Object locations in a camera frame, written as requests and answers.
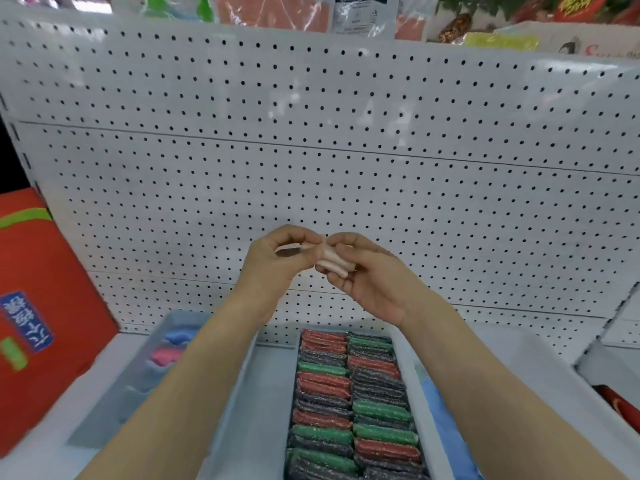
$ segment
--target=dark background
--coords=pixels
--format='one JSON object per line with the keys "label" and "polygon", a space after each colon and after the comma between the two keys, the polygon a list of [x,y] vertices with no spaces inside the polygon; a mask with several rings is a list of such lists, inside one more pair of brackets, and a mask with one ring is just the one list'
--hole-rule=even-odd
{"label": "dark background", "polygon": [[29,186],[29,181],[15,154],[4,122],[0,123],[0,193],[20,190]]}

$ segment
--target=blue fabric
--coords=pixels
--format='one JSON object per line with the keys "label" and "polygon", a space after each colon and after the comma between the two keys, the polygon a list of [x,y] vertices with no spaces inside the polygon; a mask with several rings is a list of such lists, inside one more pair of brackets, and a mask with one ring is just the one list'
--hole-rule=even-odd
{"label": "blue fabric", "polygon": [[471,458],[467,444],[458,431],[456,421],[444,405],[442,396],[431,379],[427,378],[422,382],[422,391],[427,398],[454,478],[456,480],[483,480],[483,476],[480,475],[480,471]]}

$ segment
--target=pink item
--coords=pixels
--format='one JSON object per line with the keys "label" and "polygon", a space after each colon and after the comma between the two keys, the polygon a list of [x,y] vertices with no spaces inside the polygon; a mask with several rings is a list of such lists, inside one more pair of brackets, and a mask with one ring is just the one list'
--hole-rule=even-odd
{"label": "pink item", "polygon": [[178,359],[180,359],[182,352],[184,352],[182,349],[160,347],[151,353],[149,360],[160,367],[166,367],[170,363],[177,362]]}

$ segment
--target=blue label with chinese text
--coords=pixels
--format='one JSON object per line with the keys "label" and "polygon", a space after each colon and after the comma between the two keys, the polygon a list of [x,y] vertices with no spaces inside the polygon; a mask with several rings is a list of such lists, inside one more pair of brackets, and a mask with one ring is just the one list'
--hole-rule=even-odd
{"label": "blue label with chinese text", "polygon": [[34,352],[49,347],[53,334],[22,291],[0,296],[0,309],[16,326]]}

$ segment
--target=green package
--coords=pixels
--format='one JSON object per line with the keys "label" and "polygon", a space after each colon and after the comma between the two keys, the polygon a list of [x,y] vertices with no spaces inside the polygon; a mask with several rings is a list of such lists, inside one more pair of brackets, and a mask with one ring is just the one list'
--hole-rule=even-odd
{"label": "green package", "polygon": [[355,337],[349,337],[349,343],[352,345],[359,345],[361,347],[375,347],[377,349],[393,350],[393,344],[386,342],[379,342],[377,340],[356,339]]}
{"label": "green package", "polygon": [[384,441],[401,445],[418,445],[418,435],[412,431],[396,428],[384,428],[370,424],[354,424],[353,433],[364,440]]}
{"label": "green package", "polygon": [[305,450],[302,448],[293,448],[292,458],[300,457],[309,460],[316,465],[332,468],[339,472],[357,473],[358,466],[353,460],[343,456],[333,455],[331,453],[323,453],[321,451]]}
{"label": "green package", "polygon": [[298,370],[302,372],[316,372],[318,374],[331,374],[332,376],[347,376],[349,373],[344,367],[320,365],[311,362],[298,362]]}
{"label": "green package", "polygon": [[317,428],[315,426],[306,426],[303,424],[295,424],[291,428],[294,435],[313,440],[324,440],[332,443],[341,443],[350,445],[353,443],[353,433],[348,429],[338,428]]}
{"label": "green package", "polygon": [[400,406],[374,403],[362,399],[353,402],[353,411],[356,412],[356,414],[363,414],[364,416],[370,416],[372,418],[394,419],[405,422],[411,421],[413,417],[409,411]]}

